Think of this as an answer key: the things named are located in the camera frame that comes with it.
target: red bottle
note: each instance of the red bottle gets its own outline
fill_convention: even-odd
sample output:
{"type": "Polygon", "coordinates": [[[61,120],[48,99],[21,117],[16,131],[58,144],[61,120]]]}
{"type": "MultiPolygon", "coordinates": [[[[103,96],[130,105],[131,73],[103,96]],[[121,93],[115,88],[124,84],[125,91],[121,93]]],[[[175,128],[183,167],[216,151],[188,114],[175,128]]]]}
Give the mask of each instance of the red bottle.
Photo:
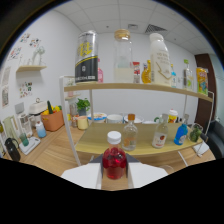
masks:
{"type": "Polygon", "coordinates": [[[121,133],[111,131],[107,134],[109,148],[103,154],[103,167],[108,178],[119,179],[124,175],[127,164],[125,152],[120,148],[121,133]]]}

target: shelving unit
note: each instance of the shelving unit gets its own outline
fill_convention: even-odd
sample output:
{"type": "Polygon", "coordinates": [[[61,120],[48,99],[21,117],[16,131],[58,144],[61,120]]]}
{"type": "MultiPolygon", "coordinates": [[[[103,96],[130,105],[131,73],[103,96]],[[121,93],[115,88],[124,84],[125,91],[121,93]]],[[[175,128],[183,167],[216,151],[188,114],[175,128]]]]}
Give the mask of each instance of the shelving unit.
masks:
{"type": "Polygon", "coordinates": [[[47,66],[39,66],[39,65],[22,65],[19,66],[16,72],[26,72],[26,71],[40,71],[47,66]]]}
{"type": "MultiPolygon", "coordinates": [[[[183,89],[177,89],[177,88],[172,88],[172,87],[167,87],[167,86],[162,86],[162,85],[152,85],[152,84],[136,84],[136,83],[96,83],[96,84],[79,84],[75,86],[69,86],[69,87],[64,87],[63,85],[63,79],[65,77],[61,76],[59,79],[60,82],[60,95],[61,95],[61,105],[62,105],[62,110],[65,111],[65,101],[64,101],[64,92],[69,92],[69,91],[80,91],[80,90],[89,90],[90,94],[90,106],[91,106],[91,120],[94,121],[94,116],[93,116],[93,100],[92,100],[92,90],[99,90],[99,89],[132,89],[132,90],[154,90],[154,91],[163,91],[163,92],[171,92],[171,93],[176,93],[176,94],[183,94],[185,95],[185,105],[184,105],[184,113],[185,114],[185,109],[186,109],[186,103],[187,103],[187,96],[193,96],[197,97],[203,100],[207,100],[212,103],[212,110],[213,110],[213,101],[214,97],[210,98],[206,95],[183,90],[183,89]]],[[[105,133],[107,133],[110,130],[122,130],[121,128],[123,127],[122,124],[116,125],[116,124],[107,124],[107,123],[102,123],[102,124],[97,124],[97,123],[91,123],[90,127],[86,130],[86,132],[83,134],[82,138],[80,141],[74,146],[71,132],[70,132],[70,127],[67,122],[67,115],[66,113],[63,113],[64,117],[64,122],[68,134],[68,138],[70,141],[70,145],[72,147],[73,153],[75,155],[76,161],[78,165],[80,166],[81,163],[79,161],[77,151],[81,152],[86,152],[86,153],[92,153],[92,154],[102,154],[105,151],[106,145],[102,143],[103,136],[105,133]]],[[[186,139],[184,144],[182,146],[177,146],[173,143],[174,139],[174,134],[176,133],[177,126],[178,124],[168,124],[169,125],[169,130],[170,134],[166,142],[166,146],[162,148],[162,150],[155,150],[153,147],[150,146],[150,139],[148,138],[148,143],[146,143],[146,136],[144,135],[144,132],[148,133],[154,133],[155,130],[155,124],[139,124],[139,132],[142,133],[140,141],[142,143],[139,144],[139,150],[136,148],[133,152],[130,152],[130,155],[141,155],[141,156],[147,156],[147,155],[152,155],[155,153],[166,153],[170,151],[178,151],[180,154],[181,158],[184,160],[182,157],[180,151],[182,149],[185,149],[187,147],[192,147],[194,145],[200,144],[202,142],[201,139],[198,140],[197,143],[193,143],[190,140],[186,139]]]]}

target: wall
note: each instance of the wall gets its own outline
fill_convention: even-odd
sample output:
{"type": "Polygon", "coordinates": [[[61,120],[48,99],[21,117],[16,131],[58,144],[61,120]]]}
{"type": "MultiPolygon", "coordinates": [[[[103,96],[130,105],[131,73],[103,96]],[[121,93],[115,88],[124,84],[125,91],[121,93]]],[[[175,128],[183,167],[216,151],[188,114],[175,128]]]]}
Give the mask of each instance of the wall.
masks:
{"type": "Polygon", "coordinates": [[[220,123],[224,125],[224,101],[223,101],[224,71],[217,56],[216,55],[209,55],[209,56],[212,62],[216,78],[216,87],[217,87],[216,116],[218,116],[220,123]]]}
{"type": "MultiPolygon", "coordinates": [[[[25,112],[28,113],[29,106],[35,103],[37,97],[42,101],[50,100],[53,106],[60,105],[59,77],[74,75],[75,50],[77,48],[77,39],[80,30],[70,20],[58,12],[50,11],[35,21],[23,33],[31,34],[28,42],[20,43],[20,38],[18,38],[12,49],[14,47],[22,47],[20,55],[23,54],[23,59],[28,59],[34,51],[34,48],[30,48],[28,43],[32,38],[39,38],[41,40],[40,46],[43,46],[46,50],[43,54],[43,61],[46,63],[47,68],[39,72],[16,73],[19,58],[5,61],[2,67],[2,75],[4,69],[11,66],[9,106],[3,109],[1,102],[1,120],[9,115],[15,114],[14,105],[20,102],[24,102],[25,112]],[[19,86],[25,81],[33,83],[33,95],[19,98],[19,86]]],[[[133,42],[133,60],[141,63],[140,69],[142,72],[142,63],[146,63],[150,55],[149,37],[148,35],[131,34],[131,38],[133,42]]],[[[99,35],[100,67],[104,71],[105,83],[113,82],[113,41],[113,33],[99,35]]],[[[182,77],[182,72],[185,67],[183,59],[188,59],[196,83],[196,62],[194,55],[168,41],[165,41],[165,43],[170,52],[171,63],[174,64],[177,77],[182,77]]],[[[177,88],[182,88],[181,82],[177,84],[177,88]]],[[[82,91],[80,93],[82,94],[80,98],[89,98],[88,91],[82,91]]],[[[105,112],[106,114],[133,112],[144,117],[145,120],[153,120],[156,116],[167,113],[169,109],[177,110],[182,117],[184,100],[184,95],[158,91],[93,91],[95,112],[105,112]]],[[[194,122],[197,101],[197,98],[188,96],[186,113],[190,115],[189,123],[194,122]]]]}

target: wooden shelf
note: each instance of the wooden shelf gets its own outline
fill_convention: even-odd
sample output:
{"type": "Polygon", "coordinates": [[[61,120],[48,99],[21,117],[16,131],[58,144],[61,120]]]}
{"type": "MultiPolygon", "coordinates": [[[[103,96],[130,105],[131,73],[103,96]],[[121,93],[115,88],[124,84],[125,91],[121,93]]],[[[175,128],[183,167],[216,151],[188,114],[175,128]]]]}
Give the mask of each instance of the wooden shelf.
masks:
{"type": "Polygon", "coordinates": [[[67,96],[67,97],[65,97],[65,100],[68,101],[68,100],[71,100],[71,99],[76,98],[77,96],[81,96],[81,94],[79,94],[79,95],[74,95],[74,96],[67,96]]]}
{"type": "Polygon", "coordinates": [[[194,96],[209,102],[213,102],[211,97],[204,94],[187,91],[184,89],[177,89],[168,86],[154,85],[154,84],[136,84],[136,83],[96,83],[96,84],[78,84],[75,86],[64,87],[64,92],[79,91],[79,90],[94,90],[94,89],[139,89],[139,90],[155,90],[170,93],[184,94],[194,96]]]}
{"type": "Polygon", "coordinates": [[[44,68],[47,68],[47,66],[39,66],[39,65],[23,65],[20,66],[16,72],[25,72],[25,71],[40,71],[44,68]]]}
{"type": "MultiPolygon", "coordinates": [[[[110,131],[119,131],[122,133],[125,125],[126,124],[92,122],[76,144],[75,148],[80,152],[102,154],[108,148],[107,133],[110,131]]],[[[174,138],[181,123],[168,123],[168,136],[164,147],[161,149],[153,148],[152,140],[157,125],[158,124],[135,124],[135,126],[138,128],[136,149],[130,152],[125,152],[131,156],[152,156],[158,155],[160,153],[170,153],[174,151],[177,152],[202,142],[201,138],[198,139],[198,142],[191,142],[188,138],[186,138],[183,145],[176,145],[174,143],[174,138]]]]}

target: ceiling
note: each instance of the ceiling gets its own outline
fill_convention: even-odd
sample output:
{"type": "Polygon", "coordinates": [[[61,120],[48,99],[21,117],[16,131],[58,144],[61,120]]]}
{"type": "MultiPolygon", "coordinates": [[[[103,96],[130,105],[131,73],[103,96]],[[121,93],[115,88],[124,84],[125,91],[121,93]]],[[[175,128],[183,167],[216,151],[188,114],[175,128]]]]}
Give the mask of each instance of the ceiling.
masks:
{"type": "Polygon", "coordinates": [[[128,29],[131,33],[146,34],[149,24],[163,28],[165,40],[185,48],[192,54],[215,54],[197,28],[170,8],[151,0],[72,0],[56,8],[82,32],[95,30],[113,33],[128,29]],[[137,29],[128,28],[129,24],[137,29]]]}

